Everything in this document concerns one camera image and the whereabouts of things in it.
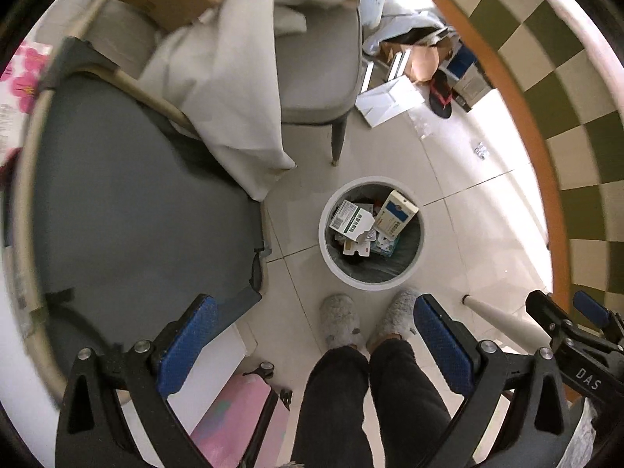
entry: chair leg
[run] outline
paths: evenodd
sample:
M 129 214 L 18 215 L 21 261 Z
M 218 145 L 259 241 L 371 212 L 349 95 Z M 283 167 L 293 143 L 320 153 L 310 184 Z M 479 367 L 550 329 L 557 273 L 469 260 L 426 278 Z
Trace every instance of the chair leg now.
M 347 115 L 344 115 L 339 120 L 335 120 L 331 126 L 331 163 L 335 167 L 340 160 L 340 154 L 342 153 L 342 144 L 344 143 L 344 134 L 347 128 Z

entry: white envelope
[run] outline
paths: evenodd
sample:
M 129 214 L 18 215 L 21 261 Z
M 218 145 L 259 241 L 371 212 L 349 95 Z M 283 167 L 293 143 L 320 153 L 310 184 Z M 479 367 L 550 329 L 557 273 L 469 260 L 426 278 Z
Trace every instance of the white envelope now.
M 424 102 L 420 92 L 404 75 L 392 79 L 368 92 L 361 93 L 355 107 L 362 113 L 371 127 L 382 124 L 390 118 Z

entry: screw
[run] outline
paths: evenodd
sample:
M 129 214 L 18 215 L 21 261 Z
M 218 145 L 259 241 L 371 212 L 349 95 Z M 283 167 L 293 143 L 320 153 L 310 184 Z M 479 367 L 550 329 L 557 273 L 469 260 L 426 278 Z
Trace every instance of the screw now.
M 494 341 L 486 339 L 485 341 L 481 342 L 481 349 L 483 350 L 483 352 L 493 354 L 494 352 L 496 352 L 498 347 L 496 346 L 496 343 Z
M 550 361 L 552 359 L 552 350 L 547 346 L 543 346 L 540 348 L 540 355 L 547 361 Z
M 78 352 L 78 358 L 81 361 L 86 361 L 88 358 L 90 358 L 91 354 L 91 348 L 83 348 Z
M 142 339 L 134 344 L 134 351 L 137 354 L 144 354 L 150 349 L 151 345 L 152 344 L 148 340 Z

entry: checkered fabric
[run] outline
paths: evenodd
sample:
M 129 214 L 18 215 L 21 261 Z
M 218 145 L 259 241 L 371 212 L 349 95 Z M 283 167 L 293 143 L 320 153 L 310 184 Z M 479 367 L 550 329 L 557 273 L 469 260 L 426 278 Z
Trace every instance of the checkered fabric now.
M 498 51 L 547 143 L 567 226 L 572 293 L 583 290 L 624 314 L 624 128 L 613 97 L 546 0 L 453 1 Z

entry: black pants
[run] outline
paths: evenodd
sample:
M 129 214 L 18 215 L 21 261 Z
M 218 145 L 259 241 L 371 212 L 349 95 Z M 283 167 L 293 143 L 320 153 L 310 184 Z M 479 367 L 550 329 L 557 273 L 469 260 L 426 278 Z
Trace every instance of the black pants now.
M 292 460 L 306 468 L 372 468 L 364 396 L 377 410 L 387 468 L 414 468 L 450 422 L 438 390 L 407 341 L 388 339 L 370 357 L 345 346 L 314 366 L 303 395 Z

